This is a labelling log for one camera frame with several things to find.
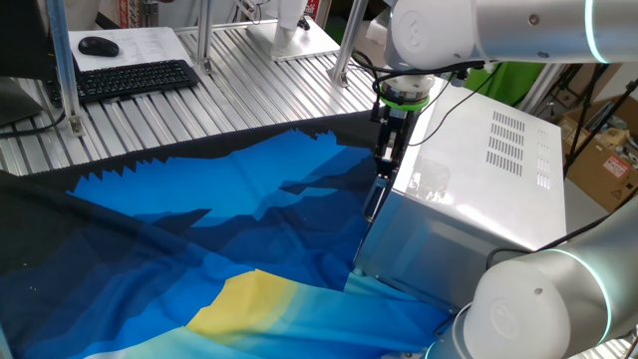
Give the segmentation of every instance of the paper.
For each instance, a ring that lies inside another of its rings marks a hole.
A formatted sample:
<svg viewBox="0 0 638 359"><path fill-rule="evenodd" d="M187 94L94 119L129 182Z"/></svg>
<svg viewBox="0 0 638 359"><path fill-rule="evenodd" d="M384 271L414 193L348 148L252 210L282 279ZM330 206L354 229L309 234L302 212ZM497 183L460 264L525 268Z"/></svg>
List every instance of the paper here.
<svg viewBox="0 0 638 359"><path fill-rule="evenodd" d="M115 58L82 54L78 45L89 36L115 42L120 47L120 54ZM192 66L190 56L171 28L70 31L69 40L82 72L166 60L186 60Z"/></svg>

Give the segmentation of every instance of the metal slotted tabletop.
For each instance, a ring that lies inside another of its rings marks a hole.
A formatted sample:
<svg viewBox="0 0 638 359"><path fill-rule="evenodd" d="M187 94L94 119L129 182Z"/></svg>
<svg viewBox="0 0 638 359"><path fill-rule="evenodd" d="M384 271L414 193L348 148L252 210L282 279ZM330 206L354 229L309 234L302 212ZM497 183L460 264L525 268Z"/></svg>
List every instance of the metal slotted tabletop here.
<svg viewBox="0 0 638 359"><path fill-rule="evenodd" d="M274 63L245 28L213 27L214 73L197 70L201 82L196 87L84 105L86 135L79 138L71 136L65 122L37 136L0 140L0 170L26 176L222 133L372 109L375 96L367 73L351 71L350 87L342 89L326 72L336 55ZM175 32L186 51L196 53L196 28ZM61 114L41 82L18 82L46 111L0 133L44 127Z"/></svg>

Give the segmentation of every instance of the keyboard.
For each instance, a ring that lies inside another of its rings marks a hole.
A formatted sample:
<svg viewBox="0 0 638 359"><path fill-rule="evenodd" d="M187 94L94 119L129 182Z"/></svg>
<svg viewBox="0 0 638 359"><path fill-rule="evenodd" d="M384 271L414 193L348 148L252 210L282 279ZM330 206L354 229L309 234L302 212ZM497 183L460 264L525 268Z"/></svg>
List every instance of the keyboard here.
<svg viewBox="0 0 638 359"><path fill-rule="evenodd" d="M112 69L76 73L81 104L132 95L194 86L199 82L195 71L184 60L123 66ZM60 84L48 81L47 95L56 107L62 107Z"/></svg>

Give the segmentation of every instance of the black mouse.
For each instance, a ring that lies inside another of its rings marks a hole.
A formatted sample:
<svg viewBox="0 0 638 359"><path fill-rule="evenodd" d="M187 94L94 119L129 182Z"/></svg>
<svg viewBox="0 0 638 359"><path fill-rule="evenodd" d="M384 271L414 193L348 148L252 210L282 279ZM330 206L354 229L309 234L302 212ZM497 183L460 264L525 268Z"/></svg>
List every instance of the black mouse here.
<svg viewBox="0 0 638 359"><path fill-rule="evenodd" d="M120 47L111 40L97 36L90 36L82 39L78 50L85 55L116 57L120 54Z"/></svg>

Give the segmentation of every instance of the wall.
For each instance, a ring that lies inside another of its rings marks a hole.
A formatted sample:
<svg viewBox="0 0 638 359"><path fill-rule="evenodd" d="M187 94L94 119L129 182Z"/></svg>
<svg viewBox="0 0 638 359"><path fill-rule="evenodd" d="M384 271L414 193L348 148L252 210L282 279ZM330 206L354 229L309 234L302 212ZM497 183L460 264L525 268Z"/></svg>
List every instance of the wall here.
<svg viewBox="0 0 638 359"><path fill-rule="evenodd" d="M159 3L159 25L172 28L193 26L199 14L200 0L174 0L172 3ZM101 0L100 12L112 20L117 19L118 0ZM224 24L234 11L234 1L215 0L212 2L212 22Z"/></svg>
<svg viewBox="0 0 638 359"><path fill-rule="evenodd" d="M605 86L600 95L598 95L596 101L622 95L626 90L625 87L627 84L630 81L635 81L636 79L638 79L638 63L624 64L607 86ZM634 99L638 100L638 91L634 92L632 96Z"/></svg>

